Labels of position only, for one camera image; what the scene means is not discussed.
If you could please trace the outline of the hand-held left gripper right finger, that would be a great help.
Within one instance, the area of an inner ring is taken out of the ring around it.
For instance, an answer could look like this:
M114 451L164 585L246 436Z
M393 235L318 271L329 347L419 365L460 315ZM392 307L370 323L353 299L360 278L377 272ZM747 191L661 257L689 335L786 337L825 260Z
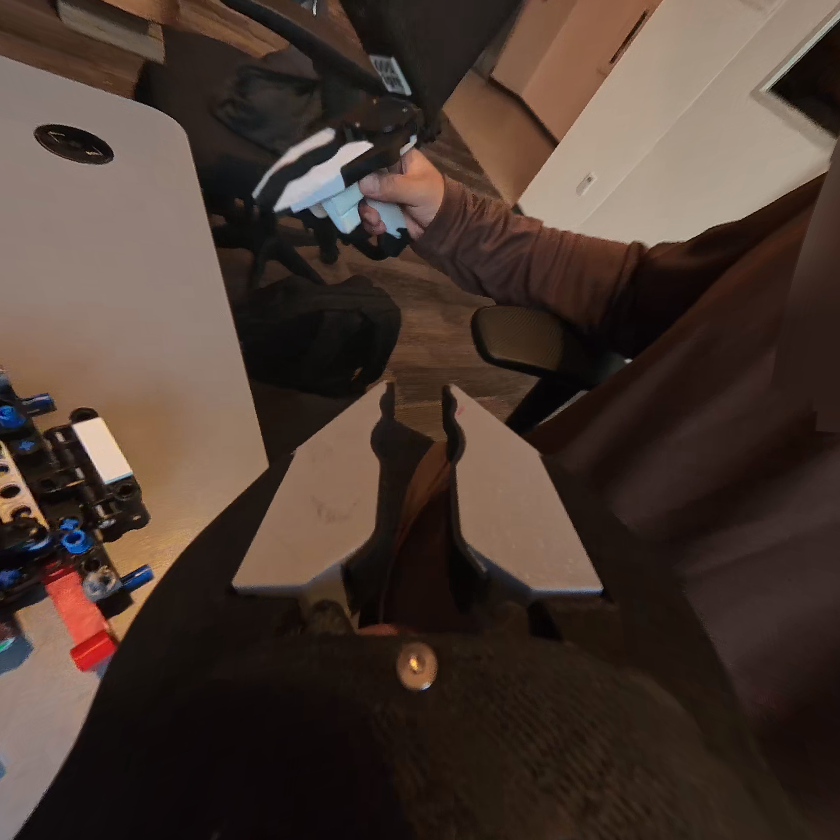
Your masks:
M479 578L518 601L603 595L538 450L456 385L443 403L455 542Z

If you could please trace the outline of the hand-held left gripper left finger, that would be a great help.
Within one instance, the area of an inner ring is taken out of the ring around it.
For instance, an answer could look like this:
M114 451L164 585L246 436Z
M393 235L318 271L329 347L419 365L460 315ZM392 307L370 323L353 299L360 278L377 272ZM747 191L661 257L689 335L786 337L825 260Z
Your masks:
M381 438L393 418L394 384L382 382L297 447L234 575L237 594L360 611L386 541Z

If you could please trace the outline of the black backpack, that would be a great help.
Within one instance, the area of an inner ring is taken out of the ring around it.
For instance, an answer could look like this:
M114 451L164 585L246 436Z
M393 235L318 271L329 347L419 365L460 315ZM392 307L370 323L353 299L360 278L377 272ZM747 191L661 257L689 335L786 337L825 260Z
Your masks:
M316 396L362 396L380 380L402 329L391 296L363 276L324 285L289 276L233 307L248 377Z

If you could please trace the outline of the red toy brick race car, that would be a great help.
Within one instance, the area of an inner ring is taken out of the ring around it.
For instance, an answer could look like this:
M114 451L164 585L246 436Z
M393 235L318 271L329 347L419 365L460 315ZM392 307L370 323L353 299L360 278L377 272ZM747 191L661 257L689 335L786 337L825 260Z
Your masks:
M140 483L102 416L79 407L42 429L56 411L48 393L17 393L1 372L2 652L25 637L20 608L44 598L56 610L80 672L118 648L111 620L154 579L148 564L121 573L107 547L151 520Z

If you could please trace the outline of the person's right hand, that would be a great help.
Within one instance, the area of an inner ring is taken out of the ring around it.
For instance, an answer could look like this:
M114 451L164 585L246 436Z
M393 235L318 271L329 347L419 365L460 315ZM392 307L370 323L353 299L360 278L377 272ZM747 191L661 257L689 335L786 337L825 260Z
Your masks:
M368 174L359 181L359 188L364 198L359 204L360 220L367 234L385 233L384 220L372 202L388 203L401 208L412 241L423 236L445 197L443 175L416 148L387 171Z

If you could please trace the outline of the person's right forearm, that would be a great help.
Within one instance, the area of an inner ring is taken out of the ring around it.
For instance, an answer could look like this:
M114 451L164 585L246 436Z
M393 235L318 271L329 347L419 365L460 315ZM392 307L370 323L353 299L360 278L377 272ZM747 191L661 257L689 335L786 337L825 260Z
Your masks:
M547 227L449 178L414 251L460 289L542 309L583 329L606 323L648 247Z

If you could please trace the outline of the black desk control panel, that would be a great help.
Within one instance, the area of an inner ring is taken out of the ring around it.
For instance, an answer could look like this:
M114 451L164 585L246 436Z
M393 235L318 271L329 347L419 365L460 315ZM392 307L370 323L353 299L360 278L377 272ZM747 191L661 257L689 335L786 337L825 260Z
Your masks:
M59 123L41 124L34 138L47 152L65 161L107 165L114 160L112 147L94 133Z

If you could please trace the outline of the dark wall poster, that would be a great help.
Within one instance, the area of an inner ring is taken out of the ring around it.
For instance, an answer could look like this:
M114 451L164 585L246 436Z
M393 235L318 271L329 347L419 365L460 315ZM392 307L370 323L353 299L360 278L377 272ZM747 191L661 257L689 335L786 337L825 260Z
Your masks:
M833 140L839 135L839 17L814 35L764 88Z

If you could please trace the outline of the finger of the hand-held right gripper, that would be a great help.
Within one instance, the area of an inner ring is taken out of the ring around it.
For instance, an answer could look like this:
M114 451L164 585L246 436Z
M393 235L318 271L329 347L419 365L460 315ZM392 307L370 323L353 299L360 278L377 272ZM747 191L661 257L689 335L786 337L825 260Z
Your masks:
M335 128L321 129L296 143L263 174L252 198L278 199L289 184L331 160L341 147L342 132Z
M358 165L358 162L372 151L375 143L371 140L342 144L331 160L289 184L278 199L271 199L271 211L278 215L296 214L343 193L364 177L367 163Z

